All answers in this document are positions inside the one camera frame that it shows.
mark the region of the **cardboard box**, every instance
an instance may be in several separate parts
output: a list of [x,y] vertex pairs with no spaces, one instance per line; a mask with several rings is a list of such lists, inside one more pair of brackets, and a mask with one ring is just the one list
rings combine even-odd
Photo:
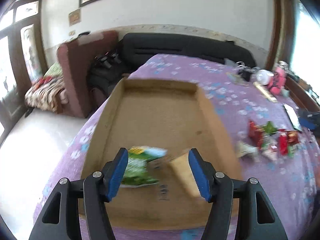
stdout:
[[[211,102],[195,84],[121,80],[98,121],[81,178],[101,170],[119,148],[142,145],[165,148],[173,157],[187,148],[197,148],[217,171],[242,179],[228,133]],[[167,230],[207,223],[211,204],[205,200],[195,204],[172,169],[164,164],[150,173],[160,180],[159,184],[120,188],[113,201],[106,204],[112,226]]]

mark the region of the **bed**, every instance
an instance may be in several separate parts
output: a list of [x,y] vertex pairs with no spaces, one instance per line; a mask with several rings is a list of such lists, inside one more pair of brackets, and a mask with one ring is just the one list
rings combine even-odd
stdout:
[[[292,130],[292,125],[281,106],[281,103],[286,103],[297,109],[290,98],[278,96],[278,103],[273,104],[267,101],[252,84],[239,86],[231,83],[228,72],[234,73],[235,69],[200,58],[158,54],[132,73],[129,78],[174,79],[198,83],[220,115],[233,144],[238,140],[250,143],[247,135],[249,119],[258,124],[265,124],[272,120],[277,127]],[[34,221],[60,178],[80,179],[90,139],[104,105],[105,103],[87,121],[61,158],[39,199]],[[284,225],[289,240],[298,239],[308,226],[316,193],[313,170],[318,166],[319,146],[315,137],[307,129],[299,135],[299,140],[301,149],[294,158],[280,158],[277,163],[263,156],[260,156],[259,163],[254,163],[250,158],[240,159],[244,180],[256,177],[260,181]],[[89,239],[85,220],[81,219],[80,224],[83,239]],[[114,228],[114,233],[120,240],[187,240],[200,239],[203,230],[203,228],[193,228],[137,231]],[[228,239],[234,238],[235,230],[236,218],[232,218]]]

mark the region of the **sofa cushion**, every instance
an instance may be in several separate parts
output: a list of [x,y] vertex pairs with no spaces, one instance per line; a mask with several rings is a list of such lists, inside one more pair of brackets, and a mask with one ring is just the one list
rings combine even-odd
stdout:
[[121,40],[119,54],[133,70],[156,54],[199,57],[222,64],[225,58],[229,58],[234,62],[243,61],[249,67],[256,66],[247,49],[231,42],[181,34],[128,33]]

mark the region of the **window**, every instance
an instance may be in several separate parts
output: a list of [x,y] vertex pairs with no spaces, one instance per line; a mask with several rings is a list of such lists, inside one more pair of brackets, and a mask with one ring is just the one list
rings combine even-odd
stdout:
[[30,16],[36,15],[38,13],[38,5],[39,1],[20,5],[17,8],[15,21],[18,22]]
[[13,22],[13,10],[10,10],[1,19],[0,31],[3,30],[4,28],[10,26],[12,24],[12,22]]
[[310,16],[303,4],[296,0],[296,30],[291,70],[311,85],[320,95],[320,25]]

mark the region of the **snack package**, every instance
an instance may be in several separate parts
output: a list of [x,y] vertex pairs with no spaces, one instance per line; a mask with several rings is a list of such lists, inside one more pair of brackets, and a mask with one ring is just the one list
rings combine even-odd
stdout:
[[297,152],[298,150],[298,147],[297,145],[288,145],[288,156],[290,158],[293,158],[294,157],[294,154]]
[[165,156],[166,153],[165,149],[149,146],[135,146],[129,149],[128,165],[121,187],[142,187],[158,183],[159,180],[148,173],[147,163]]
[[245,155],[251,157],[256,163],[260,162],[257,147],[244,143],[243,141],[238,141],[236,144],[236,156],[240,158]]
[[269,160],[273,162],[278,160],[278,148],[276,146],[276,141],[271,136],[265,136],[263,138],[261,150],[261,154]]
[[254,121],[249,120],[249,137],[259,150],[261,150],[263,144],[263,136],[263,128],[259,127]]
[[263,126],[263,129],[270,136],[278,131],[271,121],[268,121],[266,125]]
[[281,132],[279,136],[279,151],[281,155],[288,154],[288,136],[286,132]]
[[288,131],[288,144],[289,145],[295,145],[297,143],[299,143],[299,139],[298,139],[298,131]]

